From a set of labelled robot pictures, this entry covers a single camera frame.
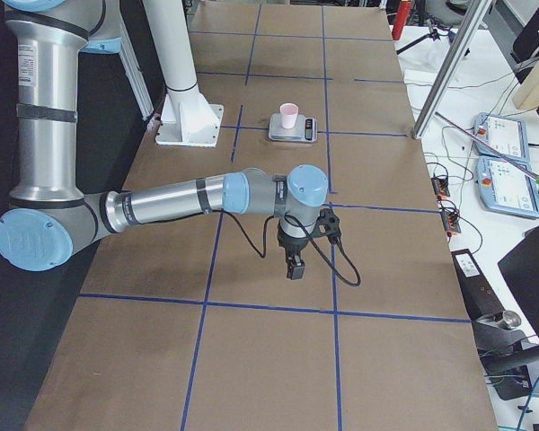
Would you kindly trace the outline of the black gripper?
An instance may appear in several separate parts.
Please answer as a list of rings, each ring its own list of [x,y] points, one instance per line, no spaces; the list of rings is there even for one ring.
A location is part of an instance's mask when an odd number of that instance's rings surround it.
[[[326,237],[330,244],[341,246],[340,219],[332,209],[321,209],[312,225],[304,225],[293,215],[279,221],[278,245],[285,251],[287,278],[300,280],[305,273],[301,252],[309,242]]]

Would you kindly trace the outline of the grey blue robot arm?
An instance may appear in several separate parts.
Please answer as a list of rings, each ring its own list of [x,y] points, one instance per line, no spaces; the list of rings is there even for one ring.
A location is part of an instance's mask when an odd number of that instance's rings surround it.
[[[143,123],[141,84],[125,76],[127,46],[117,1],[6,1],[17,42],[18,168],[0,215],[0,255],[44,271],[128,228],[222,213],[277,221],[287,277],[320,237],[340,246],[339,219],[325,206],[327,175],[301,164],[285,175],[257,168],[151,189],[125,190]]]

